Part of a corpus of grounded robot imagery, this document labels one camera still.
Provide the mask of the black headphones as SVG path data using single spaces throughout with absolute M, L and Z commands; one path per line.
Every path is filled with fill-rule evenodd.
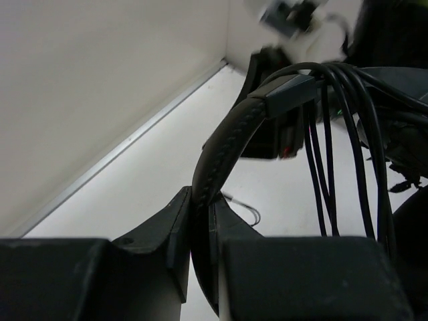
M 414 312 L 427 319 L 427 70 L 330 62 L 336 116 L 316 123 L 304 106 L 304 144 L 320 234 L 366 237 L 389 259 Z M 258 98 L 237 101 L 205 143 L 192 182 L 191 254 L 211 285 L 209 206 L 265 116 Z

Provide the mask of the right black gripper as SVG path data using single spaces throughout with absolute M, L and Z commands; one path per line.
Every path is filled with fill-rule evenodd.
M 316 123 L 332 119 L 333 88 L 327 66 L 316 62 L 293 64 L 280 47 L 267 46 L 251 54 L 239 101 L 258 98 L 265 104 L 261 125 L 241 158 L 293 158 L 304 144 L 303 109 L 307 105 Z

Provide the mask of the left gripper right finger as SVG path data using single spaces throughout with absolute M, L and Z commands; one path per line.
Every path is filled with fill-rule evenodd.
M 399 278 L 366 237 L 264 237 L 217 197 L 211 285 L 222 320 L 413 320 Z

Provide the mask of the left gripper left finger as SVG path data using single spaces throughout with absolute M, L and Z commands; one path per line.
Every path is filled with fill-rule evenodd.
M 183 187 L 125 235 L 1 240 L 2 320 L 178 320 L 187 299 Z

